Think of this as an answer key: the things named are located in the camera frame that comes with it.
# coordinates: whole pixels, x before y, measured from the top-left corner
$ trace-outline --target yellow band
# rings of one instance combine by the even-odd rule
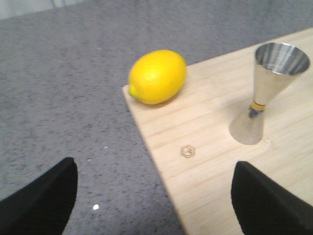
[[[259,111],[264,110],[265,107],[266,107],[266,105],[257,104],[255,102],[253,102],[252,105],[251,105],[252,109],[259,110]]]

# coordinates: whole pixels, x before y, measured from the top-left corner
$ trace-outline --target wood grain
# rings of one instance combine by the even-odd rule
[[[305,51],[313,63],[313,29],[271,42]],[[171,100],[144,105],[126,102],[190,235],[242,235],[230,199],[238,160],[248,161],[313,205],[313,65],[267,106],[263,139],[242,145],[229,123],[249,106],[253,54],[258,45],[191,66],[182,90]],[[191,145],[195,156],[180,148]]]

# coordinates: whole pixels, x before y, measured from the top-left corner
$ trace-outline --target gray carpet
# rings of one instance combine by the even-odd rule
[[[129,69],[162,48],[200,62],[312,27],[312,13],[312,0],[91,0],[1,20],[0,199],[74,157],[65,235],[183,234],[123,98]]]

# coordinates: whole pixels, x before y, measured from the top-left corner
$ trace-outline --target white speck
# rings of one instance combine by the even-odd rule
[[[99,209],[99,205],[98,205],[98,204],[93,205],[93,209],[94,209],[94,210]]]

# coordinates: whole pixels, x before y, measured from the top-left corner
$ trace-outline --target jigger cup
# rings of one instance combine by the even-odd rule
[[[242,144],[262,139],[266,105],[310,66],[306,53],[286,43],[261,45],[254,61],[253,102],[229,125],[232,137]]]

